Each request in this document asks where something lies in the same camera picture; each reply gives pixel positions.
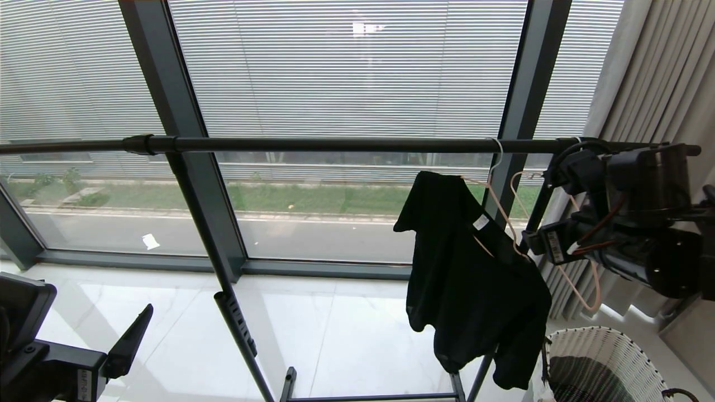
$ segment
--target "curtain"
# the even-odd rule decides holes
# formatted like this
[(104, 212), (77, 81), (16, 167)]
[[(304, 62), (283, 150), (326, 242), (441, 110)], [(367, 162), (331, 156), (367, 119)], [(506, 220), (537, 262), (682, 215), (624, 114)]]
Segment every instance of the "curtain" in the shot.
[[(627, 1), (613, 35), (589, 111), (584, 136), (623, 142), (685, 142), (703, 147), (689, 159), (691, 193), (713, 182), (715, 147), (715, 1)], [(572, 211), (566, 196), (555, 195), (547, 218)], [(584, 297), (594, 298), (595, 283), (583, 262), (565, 271)], [(552, 291), (552, 318), (573, 318), (585, 311), (557, 269), (542, 261)], [(654, 317), (669, 300), (650, 288), (603, 268), (603, 303), (620, 314), (633, 305)]]

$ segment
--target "marble floor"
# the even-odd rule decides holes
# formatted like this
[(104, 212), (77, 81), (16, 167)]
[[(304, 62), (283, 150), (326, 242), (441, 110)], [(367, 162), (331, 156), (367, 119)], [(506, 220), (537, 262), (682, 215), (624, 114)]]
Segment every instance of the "marble floor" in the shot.
[[(18, 272), (9, 262), (0, 269)], [(102, 402), (260, 401), (213, 301), (212, 275), (37, 265), (22, 274), (55, 284), (58, 295), (38, 339), (109, 350), (147, 304), (154, 316), (128, 376), (110, 381)], [(432, 351), (432, 330), (413, 332), (404, 310), (406, 283), (244, 276), (237, 297), (274, 395), (287, 367), (297, 369), (294, 396), (426, 393), (451, 390)], [(673, 387), (713, 402), (637, 310), (620, 317), (604, 308), (593, 321), (631, 336)], [(471, 387), (480, 359), (461, 373)], [(522, 400), (487, 377), (477, 401)]]

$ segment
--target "rack leg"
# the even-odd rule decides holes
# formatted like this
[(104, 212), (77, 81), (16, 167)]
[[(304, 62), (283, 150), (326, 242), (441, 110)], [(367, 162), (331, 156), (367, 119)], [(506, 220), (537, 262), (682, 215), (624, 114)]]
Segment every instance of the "rack leg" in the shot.
[(298, 376), (298, 372), (295, 367), (289, 367), (288, 372), (285, 374), (285, 382), (283, 383), (283, 392), (280, 394), (280, 402), (288, 402), (288, 399), (293, 397), (293, 387), (295, 386), (295, 379)]
[(452, 389), (457, 395), (454, 400), (455, 402), (465, 402), (464, 400), (464, 387), (462, 387), (462, 378), (460, 378), (459, 373), (450, 373), (450, 380), (452, 381)]
[(482, 363), (479, 365), (479, 371), (477, 371), (477, 378), (474, 379), (474, 384), (472, 385), (472, 390), (469, 391), (467, 402), (474, 402), (477, 398), (479, 389), (482, 388), (482, 384), (484, 383), (484, 378), (487, 377), (487, 371), (489, 371), (489, 366), (491, 366), (492, 360), (494, 360), (494, 350), (485, 354), (482, 358)]

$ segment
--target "grass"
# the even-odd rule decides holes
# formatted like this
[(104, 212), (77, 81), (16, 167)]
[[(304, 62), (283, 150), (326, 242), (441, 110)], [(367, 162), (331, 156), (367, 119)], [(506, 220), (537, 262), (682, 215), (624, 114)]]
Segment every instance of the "grass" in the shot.
[[(10, 192), (19, 200), (35, 199), (34, 204), (57, 205), (70, 196), (61, 182), (53, 182), (32, 194), (33, 183), (10, 182)], [(153, 209), (186, 209), (186, 202), (177, 185), (102, 185), (102, 195), (96, 195), (79, 205), (88, 207), (131, 207)], [(484, 188), (469, 185), (481, 202)], [(540, 187), (522, 186), (518, 190), (528, 211), (536, 201)], [(410, 192), (405, 186), (347, 185), (275, 185), (229, 183), (227, 191), (233, 208), (239, 211), (303, 212), (343, 215), (399, 215)], [(515, 203), (512, 218), (526, 218)]]

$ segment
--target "shirt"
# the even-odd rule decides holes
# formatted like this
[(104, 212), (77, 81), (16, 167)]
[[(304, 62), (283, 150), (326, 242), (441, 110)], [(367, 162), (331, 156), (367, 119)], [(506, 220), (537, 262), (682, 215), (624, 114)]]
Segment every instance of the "shirt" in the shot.
[(498, 345), (494, 381), (527, 389), (551, 307), (534, 262), (514, 252), (459, 176), (417, 175), (394, 227), (406, 230), (416, 231), (407, 294), (412, 329), (435, 328), (435, 356), (449, 373)]

